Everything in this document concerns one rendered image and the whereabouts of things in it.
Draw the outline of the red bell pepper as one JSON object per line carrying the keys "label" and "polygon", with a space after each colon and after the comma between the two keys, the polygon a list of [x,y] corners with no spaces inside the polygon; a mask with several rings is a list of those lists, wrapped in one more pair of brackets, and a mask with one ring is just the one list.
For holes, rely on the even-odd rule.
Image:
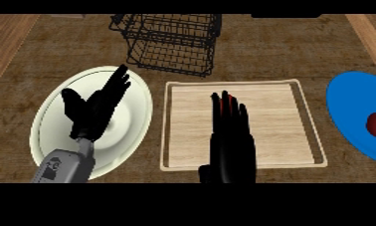
{"label": "red bell pepper", "polygon": [[[219,98],[219,106],[220,106],[220,112],[223,112],[223,99]],[[227,109],[232,112],[232,96],[227,96]]]}

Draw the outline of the pale wooden tray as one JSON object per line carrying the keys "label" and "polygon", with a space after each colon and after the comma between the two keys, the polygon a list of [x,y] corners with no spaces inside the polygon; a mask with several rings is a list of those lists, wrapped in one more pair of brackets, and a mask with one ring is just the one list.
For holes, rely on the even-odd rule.
{"label": "pale wooden tray", "polygon": [[161,170],[188,171],[208,163],[211,95],[230,93],[247,106],[257,167],[325,167],[328,158],[300,82],[168,82]]}

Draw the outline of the white round plate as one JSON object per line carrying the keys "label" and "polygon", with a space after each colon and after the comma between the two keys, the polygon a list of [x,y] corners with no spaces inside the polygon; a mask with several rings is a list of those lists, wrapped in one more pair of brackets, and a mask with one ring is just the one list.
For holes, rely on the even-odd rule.
{"label": "white round plate", "polygon": [[[84,100],[101,90],[117,70],[115,66],[89,69],[73,76],[53,90],[36,113],[30,148],[37,165],[55,149],[79,150],[79,143],[70,138],[73,121],[65,116],[65,105],[61,95],[64,89],[73,89]],[[90,178],[96,179],[112,172],[136,152],[152,122],[154,99],[143,78],[127,70],[132,86],[118,103],[112,119],[95,142],[96,166]]]}

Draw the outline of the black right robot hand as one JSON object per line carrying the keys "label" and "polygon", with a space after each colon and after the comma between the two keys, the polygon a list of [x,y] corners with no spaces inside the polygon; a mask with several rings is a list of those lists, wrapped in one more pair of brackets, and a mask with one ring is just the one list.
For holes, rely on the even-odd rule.
{"label": "black right robot hand", "polygon": [[[232,96],[232,112],[227,109]],[[223,99],[220,112],[219,98]],[[199,182],[205,184],[255,183],[255,145],[250,131],[245,104],[223,91],[211,95],[213,132],[210,137],[210,163],[198,168]]]}

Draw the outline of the dark red fruit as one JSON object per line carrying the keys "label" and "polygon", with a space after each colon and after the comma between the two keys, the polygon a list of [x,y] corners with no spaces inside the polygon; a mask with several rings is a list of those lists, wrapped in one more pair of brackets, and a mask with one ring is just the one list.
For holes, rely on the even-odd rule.
{"label": "dark red fruit", "polygon": [[372,113],[368,117],[366,128],[369,133],[376,136],[376,113]]}

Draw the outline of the blue round plate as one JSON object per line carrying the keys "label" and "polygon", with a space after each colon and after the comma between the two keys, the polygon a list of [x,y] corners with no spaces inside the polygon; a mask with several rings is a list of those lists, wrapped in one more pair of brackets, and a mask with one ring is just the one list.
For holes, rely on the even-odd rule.
{"label": "blue round plate", "polygon": [[326,108],[342,136],[376,160],[376,136],[366,127],[376,113],[376,75],[359,71],[340,74],[326,87]]}

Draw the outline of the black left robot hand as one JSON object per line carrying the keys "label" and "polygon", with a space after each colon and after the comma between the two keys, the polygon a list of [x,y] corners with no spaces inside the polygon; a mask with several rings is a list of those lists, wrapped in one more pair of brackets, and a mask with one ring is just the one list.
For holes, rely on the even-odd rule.
{"label": "black left robot hand", "polygon": [[71,139],[96,141],[102,137],[130,86],[129,67],[120,65],[104,88],[95,91],[87,100],[73,89],[62,90],[65,116],[73,121]]}

